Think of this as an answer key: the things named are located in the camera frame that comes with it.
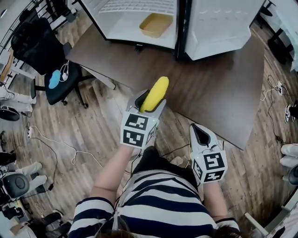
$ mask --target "brown table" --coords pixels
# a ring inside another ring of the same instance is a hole
[[[105,41],[94,25],[67,59],[137,91],[169,78],[167,105],[244,149],[257,114],[264,74],[264,45],[252,36],[237,51],[192,62],[172,54]]]

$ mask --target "wire rack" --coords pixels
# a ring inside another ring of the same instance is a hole
[[[100,13],[111,12],[150,12],[174,15],[174,0],[109,0]]]

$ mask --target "mini refrigerator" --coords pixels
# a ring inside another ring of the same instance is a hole
[[[242,48],[264,0],[78,0],[105,40],[174,52],[177,60],[198,60]],[[158,38],[140,24],[152,13],[169,15]]]

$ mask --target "yellow container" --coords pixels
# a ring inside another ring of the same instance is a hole
[[[151,13],[140,24],[140,29],[144,35],[159,38],[172,24],[173,17],[170,15]]]

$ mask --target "navy and white striped shirt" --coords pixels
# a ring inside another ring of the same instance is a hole
[[[74,212],[69,238],[94,238],[123,228],[135,237],[208,238],[214,229],[234,219],[215,221],[202,205],[197,189],[185,179],[161,170],[134,174],[124,187],[118,204],[105,198],[86,198]]]

